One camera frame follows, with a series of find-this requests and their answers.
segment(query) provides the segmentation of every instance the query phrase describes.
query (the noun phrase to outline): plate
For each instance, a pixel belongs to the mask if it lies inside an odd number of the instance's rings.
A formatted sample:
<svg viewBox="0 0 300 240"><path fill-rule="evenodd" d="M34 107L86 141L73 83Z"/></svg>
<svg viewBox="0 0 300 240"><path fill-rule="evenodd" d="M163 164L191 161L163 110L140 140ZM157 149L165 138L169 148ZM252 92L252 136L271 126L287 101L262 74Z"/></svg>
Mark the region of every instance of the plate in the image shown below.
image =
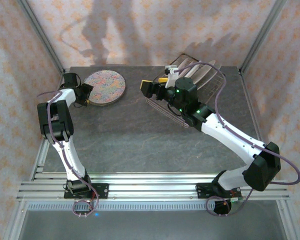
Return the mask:
<svg viewBox="0 0 300 240"><path fill-rule="evenodd" d="M190 67L188 67L188 68L186 68L185 70L183 70L180 74L179 74L179 78L182 78L184 75L186 75L187 74L187 72L189 72L190 71Z"/></svg>
<svg viewBox="0 0 300 240"><path fill-rule="evenodd" d="M216 60L212 60L209 64L214 65ZM193 83L197 84L211 69L211 66L204 65L198 72L195 73L195 77L193 77Z"/></svg>
<svg viewBox="0 0 300 240"><path fill-rule="evenodd" d="M214 65L217 69L221 68L221 64L220 63L216 63ZM214 78L214 76L217 74L217 70L215 69L211 69L197 84L197 89L201 89L204 85L206 85L211 79Z"/></svg>
<svg viewBox="0 0 300 240"><path fill-rule="evenodd" d="M195 65L191 70L185 75L186 78L191 78L191 76L200 68L200 64Z"/></svg>
<svg viewBox="0 0 300 240"><path fill-rule="evenodd" d="M85 84L93 86L89 96L90 104L104 106L118 100L125 92L126 81L112 70L101 70L88 76Z"/></svg>
<svg viewBox="0 0 300 240"><path fill-rule="evenodd" d="M186 58L185 60L183 60L183 62L180 63L180 65L178 66L178 69L184 68L186 66L188 60L189 60L188 58Z"/></svg>

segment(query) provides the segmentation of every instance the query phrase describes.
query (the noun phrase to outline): dish rack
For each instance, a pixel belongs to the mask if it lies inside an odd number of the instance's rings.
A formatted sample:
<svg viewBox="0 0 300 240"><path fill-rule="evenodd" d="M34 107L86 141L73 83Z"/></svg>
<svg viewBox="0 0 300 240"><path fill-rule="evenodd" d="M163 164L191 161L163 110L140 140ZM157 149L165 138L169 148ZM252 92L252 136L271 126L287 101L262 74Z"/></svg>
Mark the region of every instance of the dish rack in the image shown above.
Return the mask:
<svg viewBox="0 0 300 240"><path fill-rule="evenodd" d="M199 62L198 59L186 53L182 53L169 65L177 65L178 67L182 65L182 67L186 67L191 63L197 63L197 62ZM213 63L211 64L213 64L216 68L220 69L221 64L215 63L215 61L212 62ZM193 68L189 68L187 71L181 72L180 74L183 73L184 75L186 75L187 73L189 73L191 74L190 78L195 77L197 79L196 85L198 87L199 101L201 103L207 104L211 100L211 98L217 94L218 90L222 86L223 77L215 69L209 66L207 68L207 65L197 65L196 70L195 71L193 70L194 70ZM164 70L157 77L155 77L153 81L158 82L158 78L167 78L167 75L165 74ZM158 110L160 113L164 114L168 118L172 119L182 127L184 128L189 127L189 125L185 123L185 120L183 120L182 117L173 114L167 108L167 105L162 103L162 101L157 101L155 99L147 98L147 97L145 98L145 100L151 107Z"/></svg>

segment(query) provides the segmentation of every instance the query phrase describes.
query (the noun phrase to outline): floral wallpaper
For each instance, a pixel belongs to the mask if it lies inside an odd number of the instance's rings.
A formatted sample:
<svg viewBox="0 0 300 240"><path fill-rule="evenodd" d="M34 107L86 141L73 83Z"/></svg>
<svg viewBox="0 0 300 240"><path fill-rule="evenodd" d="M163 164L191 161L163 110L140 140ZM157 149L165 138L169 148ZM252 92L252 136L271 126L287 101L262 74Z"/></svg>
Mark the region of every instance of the floral wallpaper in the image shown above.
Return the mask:
<svg viewBox="0 0 300 240"><path fill-rule="evenodd" d="M56 89L59 80L17 1L0 0L0 240L42 139L36 95Z"/></svg>
<svg viewBox="0 0 300 240"><path fill-rule="evenodd" d="M300 169L300 0L288 0L245 75L261 133ZM294 181L282 162L280 178ZM300 225L300 184L289 186Z"/></svg>
<svg viewBox="0 0 300 240"><path fill-rule="evenodd" d="M275 0L28 0L64 68L162 66L185 52L240 66Z"/></svg>

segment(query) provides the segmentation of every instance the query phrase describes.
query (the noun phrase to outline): gray tabletop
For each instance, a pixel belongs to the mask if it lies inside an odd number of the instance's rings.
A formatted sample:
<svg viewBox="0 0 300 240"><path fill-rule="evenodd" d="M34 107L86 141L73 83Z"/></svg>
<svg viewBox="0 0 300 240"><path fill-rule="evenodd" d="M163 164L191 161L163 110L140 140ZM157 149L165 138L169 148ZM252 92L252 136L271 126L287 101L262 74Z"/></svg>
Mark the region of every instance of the gray tabletop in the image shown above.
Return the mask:
<svg viewBox="0 0 300 240"><path fill-rule="evenodd" d="M220 172L244 165L231 150L194 128L183 128L145 101L141 80L153 80L162 66L72 67L82 80L99 70L113 70L126 81L124 95L107 106L69 108L73 142L88 173ZM227 86L219 112L228 122L256 138L256 131L236 67L222 67ZM49 147L44 172L64 172Z"/></svg>

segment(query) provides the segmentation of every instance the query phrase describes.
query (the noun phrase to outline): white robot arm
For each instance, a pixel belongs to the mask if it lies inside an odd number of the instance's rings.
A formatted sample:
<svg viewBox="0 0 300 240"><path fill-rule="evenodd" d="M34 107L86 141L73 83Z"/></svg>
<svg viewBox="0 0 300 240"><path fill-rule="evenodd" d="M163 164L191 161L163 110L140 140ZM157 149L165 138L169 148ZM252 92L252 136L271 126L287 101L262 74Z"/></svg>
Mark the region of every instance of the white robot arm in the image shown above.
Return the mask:
<svg viewBox="0 0 300 240"><path fill-rule="evenodd" d="M50 116L48 116L48 102L38 104L37 111L42 136L57 150L66 170L66 190L73 195L82 198L89 197L91 189L83 184L78 178L87 183L91 183L85 167L81 164L73 142L74 126L69 112L72 103L87 106L87 100L93 87L88 84L77 83L75 73L64 74L64 84L58 91L61 96L50 104ZM53 136L58 141L55 142L49 130L48 119L51 118Z"/></svg>
<svg viewBox="0 0 300 240"><path fill-rule="evenodd" d="M168 75L166 82L143 80L140 90L146 98L156 95L157 100L165 100L168 106L173 106L181 113L181 117L190 126L198 131L217 139L230 150L235 152L246 164L234 170L221 171L211 184L197 184L197 189L203 192L205 198L219 196L228 198L237 188L250 186L257 191L263 191L275 175L280 171L280 159L262 149L279 154L279 147L270 142L265 144L246 135L222 117L216 111L198 101L197 86L191 78L178 78L176 66L166 66ZM249 140L251 144L230 132Z"/></svg>

